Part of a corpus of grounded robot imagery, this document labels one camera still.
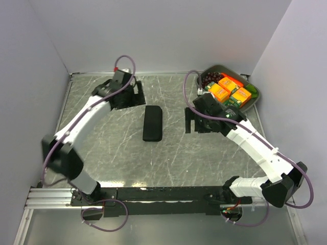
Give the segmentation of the black zippered tool case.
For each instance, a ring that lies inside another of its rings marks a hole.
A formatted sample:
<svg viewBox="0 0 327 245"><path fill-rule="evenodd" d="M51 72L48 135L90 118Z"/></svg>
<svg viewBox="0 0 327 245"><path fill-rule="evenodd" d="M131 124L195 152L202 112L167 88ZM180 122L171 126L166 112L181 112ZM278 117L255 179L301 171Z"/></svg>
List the black zippered tool case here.
<svg viewBox="0 0 327 245"><path fill-rule="evenodd" d="M163 136L163 112L158 105L145 107L143 141L159 142Z"/></svg>

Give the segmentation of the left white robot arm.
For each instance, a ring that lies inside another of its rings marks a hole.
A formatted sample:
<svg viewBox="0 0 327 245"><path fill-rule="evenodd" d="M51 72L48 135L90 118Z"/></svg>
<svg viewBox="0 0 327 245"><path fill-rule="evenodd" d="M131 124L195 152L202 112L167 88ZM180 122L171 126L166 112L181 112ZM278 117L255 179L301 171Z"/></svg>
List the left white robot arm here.
<svg viewBox="0 0 327 245"><path fill-rule="evenodd" d="M55 135L41 141L43 170L63 176L72 187L83 194L89 205L103 197L101 185L84 169L78 150L86 136L104 116L113 110L145 104L143 87L130 69L116 69L111 79L95 87L77 115Z"/></svg>

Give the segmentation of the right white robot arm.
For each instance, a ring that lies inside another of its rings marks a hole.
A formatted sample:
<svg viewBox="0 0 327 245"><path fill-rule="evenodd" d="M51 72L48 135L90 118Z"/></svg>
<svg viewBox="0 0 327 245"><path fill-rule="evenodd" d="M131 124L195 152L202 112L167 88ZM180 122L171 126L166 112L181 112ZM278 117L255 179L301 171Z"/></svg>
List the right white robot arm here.
<svg viewBox="0 0 327 245"><path fill-rule="evenodd" d="M223 197L235 203L242 197L263 198L274 207L281 208L301 187L307 166L294 163L278 148L270 144L236 107L225 107L210 92L198 89L198 96L185 109L187 125L195 121L200 133L217 132L233 141L264 171L264 177L242 178L234 176L224 184Z"/></svg>

